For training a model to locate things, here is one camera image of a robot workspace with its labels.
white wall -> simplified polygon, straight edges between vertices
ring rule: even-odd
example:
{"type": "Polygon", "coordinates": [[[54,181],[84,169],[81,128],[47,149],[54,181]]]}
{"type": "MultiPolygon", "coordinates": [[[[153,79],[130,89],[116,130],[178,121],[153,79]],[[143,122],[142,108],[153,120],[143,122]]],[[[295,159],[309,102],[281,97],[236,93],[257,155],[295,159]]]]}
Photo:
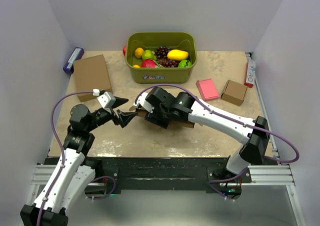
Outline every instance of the white wall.
{"type": "Polygon", "coordinates": [[[205,191],[123,190],[80,197],[68,216],[70,226],[296,226],[289,205],[283,186],[243,186],[234,203],[205,191]]]}
{"type": "Polygon", "coordinates": [[[120,50],[139,31],[186,31],[198,50],[252,52],[282,0],[48,0],[72,46],[120,50]]]}
{"type": "Polygon", "coordinates": [[[0,0],[0,225],[18,225],[72,49],[47,0],[0,0]]]}
{"type": "MultiPolygon", "coordinates": [[[[320,0],[283,0],[254,52],[272,129],[292,140],[301,158],[292,171],[309,226],[320,222],[320,0]]],[[[294,156],[277,141],[281,158],[294,156]]]]}

basket label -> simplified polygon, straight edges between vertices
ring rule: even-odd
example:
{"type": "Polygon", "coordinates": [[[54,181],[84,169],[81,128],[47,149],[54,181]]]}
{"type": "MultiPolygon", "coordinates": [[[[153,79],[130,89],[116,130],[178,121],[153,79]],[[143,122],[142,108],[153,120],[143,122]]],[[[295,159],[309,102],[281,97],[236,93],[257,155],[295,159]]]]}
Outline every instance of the basket label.
{"type": "Polygon", "coordinates": [[[144,80],[164,80],[165,76],[151,76],[151,75],[148,75],[148,74],[144,74],[142,76],[142,78],[144,80]]]}

green plastic basket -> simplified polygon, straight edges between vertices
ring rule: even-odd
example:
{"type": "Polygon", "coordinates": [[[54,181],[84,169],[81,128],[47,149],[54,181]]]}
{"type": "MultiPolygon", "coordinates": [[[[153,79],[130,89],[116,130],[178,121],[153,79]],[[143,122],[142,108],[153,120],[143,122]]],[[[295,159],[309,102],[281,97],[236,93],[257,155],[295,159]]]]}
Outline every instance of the green plastic basket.
{"type": "Polygon", "coordinates": [[[194,38],[186,32],[137,32],[131,35],[126,45],[125,63],[128,65],[132,78],[139,84],[154,83],[185,83],[190,78],[197,63],[197,51],[194,38]],[[155,51],[158,47],[170,47],[187,51],[192,65],[187,68],[136,68],[142,59],[135,57],[135,50],[155,51]]]}

cable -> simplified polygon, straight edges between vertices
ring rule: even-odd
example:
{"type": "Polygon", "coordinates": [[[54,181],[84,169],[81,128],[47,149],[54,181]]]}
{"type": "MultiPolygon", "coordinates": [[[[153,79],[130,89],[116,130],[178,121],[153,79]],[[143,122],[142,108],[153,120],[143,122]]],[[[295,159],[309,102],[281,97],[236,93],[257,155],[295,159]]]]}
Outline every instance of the cable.
{"type": "MultiPolygon", "coordinates": [[[[240,120],[237,120],[235,118],[232,118],[232,117],[229,117],[229,116],[226,116],[222,113],[219,113],[219,112],[216,112],[214,110],[211,110],[207,105],[205,105],[204,103],[202,103],[200,101],[200,99],[195,96],[193,93],[191,93],[189,90],[187,90],[186,88],[182,87],[182,86],[179,86],[179,85],[175,85],[175,84],[171,84],[171,83],[159,83],[159,84],[156,84],[156,85],[152,85],[152,86],[149,86],[147,88],[145,88],[144,90],[142,90],[136,97],[135,99],[135,103],[137,103],[137,100],[138,98],[147,90],[149,89],[152,89],[152,88],[155,88],[155,87],[159,87],[159,86],[170,86],[170,87],[175,87],[175,88],[178,88],[178,89],[181,89],[185,92],[187,92],[195,101],[197,101],[203,108],[205,108],[206,110],[208,110],[210,112],[210,114],[215,114],[217,116],[220,116],[226,120],[230,120],[234,123],[237,123],[237,124],[240,124],[242,125],[243,127],[249,127],[251,129],[254,129],[254,130],[259,130],[261,132],[264,132],[264,133],[267,133],[267,134],[270,134],[270,135],[273,135],[275,137],[277,137],[278,139],[284,141],[285,143],[287,143],[295,152],[295,158],[294,159],[290,159],[290,160],[282,160],[282,159],[278,159],[278,158],[274,158],[274,157],[269,157],[269,156],[265,156],[266,159],[269,159],[269,160],[273,160],[273,161],[276,161],[276,162],[279,162],[279,163],[293,163],[293,162],[296,162],[299,158],[300,158],[300,153],[298,151],[298,149],[296,148],[296,146],[291,143],[289,140],[287,140],[285,137],[275,133],[275,132],[272,132],[270,130],[266,130],[264,128],[261,128],[261,127],[257,127],[257,126],[252,126],[252,125],[249,125],[249,124],[246,124],[240,120]]],[[[246,171],[247,168],[243,169],[239,174],[237,174],[236,176],[232,177],[232,178],[227,178],[227,179],[217,179],[217,180],[210,180],[208,183],[209,183],[209,186],[214,190],[216,191],[219,195],[223,196],[225,199],[228,199],[228,200],[232,200],[234,201],[234,199],[224,195],[221,191],[219,191],[218,189],[216,189],[213,185],[213,183],[227,183],[229,181],[232,181],[232,180],[235,180],[237,178],[239,178],[245,171],[246,171]]]]}
{"type": "MultiPolygon", "coordinates": [[[[55,105],[53,106],[52,108],[52,111],[51,111],[51,115],[50,115],[50,124],[51,124],[51,129],[53,131],[53,135],[56,139],[56,141],[58,142],[59,144],[59,148],[61,150],[61,157],[62,157],[62,161],[61,161],[61,164],[62,164],[62,167],[59,168],[59,171],[58,173],[56,174],[56,176],[54,177],[52,183],[50,184],[48,190],[46,191],[44,197],[45,198],[48,198],[51,190],[53,189],[53,187],[55,186],[55,183],[57,182],[62,170],[63,170],[63,166],[65,165],[65,160],[66,160],[66,156],[65,156],[65,151],[64,151],[64,147],[63,147],[63,144],[61,143],[60,139],[59,139],[59,136],[57,134],[57,131],[55,129],[55,124],[54,124],[54,114],[55,114],[55,110],[58,106],[58,104],[64,100],[65,98],[68,98],[70,96],[73,96],[73,95],[79,95],[79,94],[92,94],[93,91],[79,91],[79,92],[73,92],[73,93],[69,93],[67,95],[65,95],[64,97],[62,97],[59,101],[57,101],[55,103],[55,105]]],[[[46,201],[43,200],[42,203],[41,203],[41,206],[40,206],[40,209],[39,209],[39,214],[38,214],[38,217],[36,219],[36,226],[40,226],[41,225],[41,216],[42,216],[42,212],[44,210],[44,207],[45,207],[45,204],[46,204],[46,201]]]]}
{"type": "Polygon", "coordinates": [[[102,179],[110,179],[113,181],[113,187],[111,189],[111,191],[105,195],[102,195],[100,197],[93,197],[93,196],[88,196],[89,199],[93,199],[93,200],[102,200],[102,199],[105,199],[107,197],[109,197],[114,191],[115,191],[115,188],[116,188],[116,180],[113,178],[113,177],[110,177],[110,176],[101,176],[101,177],[97,177],[95,178],[94,180],[91,181],[91,183],[93,182],[96,182],[98,180],[102,180],[102,179]]]}
{"type": "Polygon", "coordinates": [[[222,113],[219,113],[219,112],[216,112],[214,110],[211,110],[207,105],[205,105],[203,102],[200,101],[200,99],[195,96],[193,93],[191,93],[189,90],[185,89],[184,87],[182,86],[179,86],[179,85],[175,85],[175,84],[171,84],[171,83],[159,83],[159,84],[156,84],[156,85],[153,85],[153,86],[149,86],[147,88],[145,88],[144,90],[142,90],[138,96],[136,97],[135,99],[135,103],[137,103],[137,100],[138,98],[147,90],[149,89],[152,89],[154,87],[159,87],[159,86],[170,86],[170,87],[175,87],[175,88],[178,88],[178,89],[181,89],[185,92],[187,92],[195,101],[197,101],[203,108],[205,108],[206,110],[208,110],[210,112],[210,114],[215,114],[217,116],[220,116],[226,120],[230,120],[234,123],[237,123],[237,124],[240,124],[244,127],[248,127],[248,128],[251,128],[251,129],[254,129],[254,130],[259,130],[261,132],[264,132],[264,133],[267,133],[267,134],[270,134],[270,135],[273,135],[275,137],[277,137],[278,139],[284,141],[285,143],[287,143],[295,152],[295,158],[294,159],[290,159],[290,160],[282,160],[282,159],[278,159],[278,158],[274,158],[274,157],[269,157],[269,156],[265,156],[266,159],[269,159],[269,160],[273,160],[273,161],[277,161],[279,163],[286,163],[286,164],[289,164],[289,163],[293,163],[293,162],[296,162],[299,158],[300,158],[300,153],[298,151],[298,149],[296,148],[296,146],[294,146],[293,143],[291,143],[289,140],[287,140],[285,137],[275,133],[275,132],[272,132],[270,130],[267,130],[267,129],[264,129],[264,128],[261,128],[261,127],[257,127],[257,126],[252,126],[252,125],[249,125],[249,124],[246,124],[240,120],[237,120],[235,118],[232,118],[232,117],[229,117],[229,116],[226,116],[222,113]]]}
{"type": "Polygon", "coordinates": [[[221,191],[219,191],[218,189],[216,189],[216,187],[214,187],[211,184],[217,184],[217,183],[227,183],[230,182],[232,180],[236,180],[237,178],[239,178],[245,171],[247,170],[247,168],[243,169],[239,174],[237,174],[236,176],[233,176],[231,178],[227,178],[227,179],[214,179],[214,180],[209,180],[209,186],[216,191],[219,195],[221,195],[222,197],[224,197],[226,200],[231,200],[234,201],[234,199],[228,197],[227,195],[224,195],[221,191]]]}

yellow mango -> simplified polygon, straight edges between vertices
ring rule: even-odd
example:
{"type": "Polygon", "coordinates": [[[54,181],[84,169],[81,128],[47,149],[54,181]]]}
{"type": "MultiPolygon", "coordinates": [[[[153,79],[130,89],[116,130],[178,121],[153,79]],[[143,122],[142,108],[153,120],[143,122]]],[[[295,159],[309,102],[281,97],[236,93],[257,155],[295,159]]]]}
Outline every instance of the yellow mango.
{"type": "Polygon", "coordinates": [[[188,56],[188,52],[178,49],[173,49],[167,54],[168,59],[177,61],[186,60],[188,56]]]}

